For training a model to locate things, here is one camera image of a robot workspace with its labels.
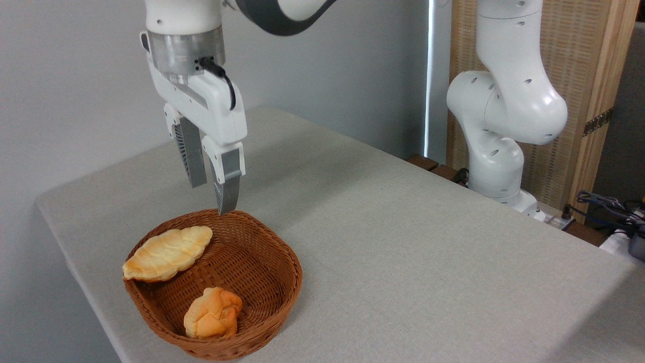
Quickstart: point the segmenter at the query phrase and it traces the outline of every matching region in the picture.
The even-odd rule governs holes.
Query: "tabletop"
[[[645,361],[645,269],[294,115],[247,118],[238,209],[304,280],[282,331],[239,361]],[[216,205],[174,143],[37,205],[123,362],[202,361],[154,335],[122,281],[148,231]]]

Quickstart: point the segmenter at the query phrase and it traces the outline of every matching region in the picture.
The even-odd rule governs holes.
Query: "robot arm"
[[[248,19],[290,36],[311,26],[335,0],[238,0]],[[221,2],[145,0],[147,31],[141,44],[164,114],[193,187],[206,183],[202,149],[213,170],[220,214],[235,209],[246,173],[242,140],[246,116],[239,89],[221,67],[225,60]],[[204,134],[200,140],[200,131]]]
[[[309,28],[336,0],[236,0],[244,15],[265,31],[292,36]]]
[[[537,202],[520,189],[524,154],[514,140],[544,145],[567,120],[542,65],[541,17],[542,0],[479,0],[477,55],[489,72],[463,72],[448,89],[468,144],[468,187],[530,216]]]

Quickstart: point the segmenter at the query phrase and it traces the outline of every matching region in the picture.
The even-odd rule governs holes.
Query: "bread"
[[[186,335],[190,338],[230,338],[237,333],[237,316],[242,299],[221,287],[207,287],[184,316]]]
[[[154,236],[123,264],[123,278],[168,281],[201,257],[212,236],[213,231],[204,226],[171,229]]]

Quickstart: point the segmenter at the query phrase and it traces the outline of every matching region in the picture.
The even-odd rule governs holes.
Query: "wicker basket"
[[[208,360],[243,357],[278,334],[302,286],[303,272],[293,250],[275,233],[240,211],[219,216],[207,209],[177,217],[150,231],[128,255],[169,229],[207,225],[211,243],[191,268],[167,282],[124,280],[125,288],[150,329],[188,354]],[[196,339],[185,335],[184,315],[207,287],[239,295],[243,310],[236,336]]]

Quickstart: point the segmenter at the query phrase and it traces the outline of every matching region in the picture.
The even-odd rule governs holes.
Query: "pastry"
[[[240,311],[242,299],[239,296],[221,287],[207,287],[184,316],[186,335],[190,338],[230,338],[237,333]]]
[[[123,264],[123,278],[168,281],[201,257],[212,236],[213,231],[205,226],[171,229],[154,236]]]

